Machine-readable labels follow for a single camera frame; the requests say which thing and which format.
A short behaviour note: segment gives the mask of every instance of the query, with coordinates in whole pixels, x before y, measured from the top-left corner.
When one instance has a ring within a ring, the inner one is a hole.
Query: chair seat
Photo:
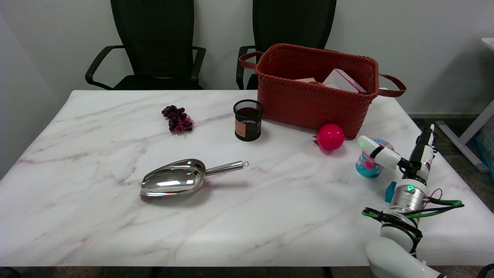
[[[258,85],[257,75],[252,74],[248,79],[247,90],[257,90]]]
[[[127,75],[114,88],[114,90],[202,90],[199,85],[193,84],[189,79],[156,78],[149,76]]]

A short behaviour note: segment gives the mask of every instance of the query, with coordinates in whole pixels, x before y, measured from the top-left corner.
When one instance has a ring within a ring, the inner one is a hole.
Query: table
[[[2,266],[365,266],[399,171],[375,180],[354,165],[356,140],[331,155],[313,130],[263,121],[234,135],[233,104],[256,91],[74,91],[0,182]],[[195,130],[172,135],[164,106],[185,107]],[[410,154],[419,129],[396,100],[378,97],[360,134]],[[249,167],[208,179],[195,195],[140,197],[144,175],[195,157]],[[494,261],[494,216],[440,154],[429,179],[464,208],[426,218],[418,257],[432,265]]]
[[[494,38],[482,38],[482,44],[494,50]],[[480,113],[473,123],[460,136],[456,136],[454,132],[443,122],[437,121],[436,124],[444,132],[444,134],[453,142],[459,151],[465,155],[468,160],[481,173],[488,173],[489,168],[466,146],[466,144],[477,134],[477,132],[486,124],[486,122],[494,116],[494,100]]]

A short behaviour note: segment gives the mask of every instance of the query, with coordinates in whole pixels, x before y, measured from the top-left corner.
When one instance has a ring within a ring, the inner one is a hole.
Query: basket handle
[[[398,80],[398,78],[387,74],[379,74],[379,75],[393,82],[396,85],[396,87],[398,87],[399,90],[395,91],[395,90],[379,89],[378,95],[387,96],[387,97],[399,97],[402,96],[407,91],[407,86],[405,86],[403,82]]]
[[[246,60],[250,59],[252,57],[261,56],[262,54],[264,54],[264,52],[260,52],[260,51],[254,51],[251,53],[244,54],[244,55],[240,56],[239,64],[240,64],[240,66],[242,66],[243,68],[246,68],[246,69],[255,69],[256,64],[251,63],[251,62],[247,62]]]

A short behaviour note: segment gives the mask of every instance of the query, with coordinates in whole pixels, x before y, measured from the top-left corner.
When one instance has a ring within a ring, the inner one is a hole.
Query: pink ball
[[[317,144],[326,151],[336,150],[345,141],[345,133],[340,126],[329,124],[321,127],[317,132]]]

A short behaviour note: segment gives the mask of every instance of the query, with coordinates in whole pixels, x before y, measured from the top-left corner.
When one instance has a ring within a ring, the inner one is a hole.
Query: mesh chair back
[[[135,75],[190,76],[194,0],[111,0],[111,4]]]
[[[335,8],[336,0],[253,0],[256,50],[278,43],[323,49]]]

